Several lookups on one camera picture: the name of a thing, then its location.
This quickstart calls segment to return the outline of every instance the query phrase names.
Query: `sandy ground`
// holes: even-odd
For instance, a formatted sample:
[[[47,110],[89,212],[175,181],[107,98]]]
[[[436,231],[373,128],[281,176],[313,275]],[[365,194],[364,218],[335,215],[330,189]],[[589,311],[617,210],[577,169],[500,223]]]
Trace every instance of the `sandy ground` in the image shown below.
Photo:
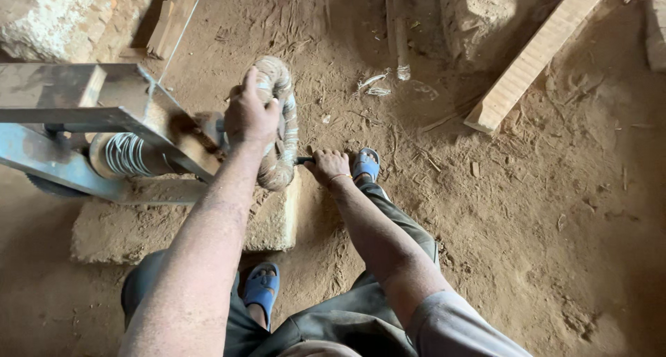
[[[455,71],[438,1],[411,1],[413,80],[389,76],[379,85],[389,96],[353,95],[359,78],[393,66],[383,0],[201,0],[163,84],[190,112],[223,111],[258,56],[283,57],[297,80],[300,153],[377,149],[379,182],[440,241],[442,272],[490,324],[539,356],[663,355],[666,76],[645,65],[642,5],[604,2],[488,136],[462,120],[497,74]],[[0,345],[114,354],[129,268],[70,263],[80,201],[0,170]],[[363,270],[332,200],[302,178],[296,247],[241,265],[280,265],[275,324]]]

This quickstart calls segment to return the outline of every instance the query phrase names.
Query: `dark shorts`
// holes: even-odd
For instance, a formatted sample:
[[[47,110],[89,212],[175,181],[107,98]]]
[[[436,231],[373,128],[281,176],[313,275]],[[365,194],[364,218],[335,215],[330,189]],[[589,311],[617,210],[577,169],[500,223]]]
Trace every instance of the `dark shorts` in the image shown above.
[[[359,189],[394,223],[418,242],[433,262],[437,243],[430,234],[401,209],[385,198],[379,185],[366,183]],[[125,327],[139,302],[152,285],[164,250],[146,256],[125,279],[121,303]],[[329,340],[350,346],[363,356],[416,356],[395,313],[386,303],[384,291],[367,271],[351,289],[320,304],[292,315],[272,334],[259,326],[238,295],[239,277],[231,289],[227,338],[224,355],[275,356],[304,340]]]

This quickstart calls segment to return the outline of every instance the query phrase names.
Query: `hand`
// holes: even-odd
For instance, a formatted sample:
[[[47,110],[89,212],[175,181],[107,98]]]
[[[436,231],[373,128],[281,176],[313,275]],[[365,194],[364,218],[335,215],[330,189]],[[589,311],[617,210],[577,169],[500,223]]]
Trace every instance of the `hand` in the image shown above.
[[[257,72],[255,66],[250,68],[243,85],[231,90],[231,103],[224,113],[224,130],[231,147],[242,142],[266,146],[275,140],[280,121],[280,103],[273,98],[264,107],[256,94]]]
[[[316,164],[305,162],[304,165],[314,175],[314,178],[325,187],[331,185],[331,180],[336,175],[351,174],[351,171],[349,171],[349,156],[346,153],[341,154],[337,150],[324,149],[324,151],[315,151],[312,157]],[[336,180],[344,178],[348,179],[349,176],[338,176]]]

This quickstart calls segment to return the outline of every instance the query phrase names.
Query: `blue sandal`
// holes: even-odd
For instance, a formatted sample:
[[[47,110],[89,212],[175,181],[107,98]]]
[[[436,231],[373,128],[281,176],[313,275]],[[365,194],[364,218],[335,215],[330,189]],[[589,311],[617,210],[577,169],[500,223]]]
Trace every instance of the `blue sandal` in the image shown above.
[[[379,155],[373,149],[362,148],[356,155],[352,168],[352,176],[354,177],[354,180],[360,174],[366,173],[370,175],[372,182],[376,182],[377,176],[379,175]]]
[[[259,272],[265,270],[266,272],[273,271],[275,276],[261,275]],[[271,312],[275,304],[275,298],[278,296],[280,289],[280,271],[278,265],[271,262],[264,262],[256,265],[254,270],[248,276],[245,282],[245,293],[243,294],[243,303],[245,306],[249,304],[258,304],[264,309],[266,315],[266,327],[271,331]]]

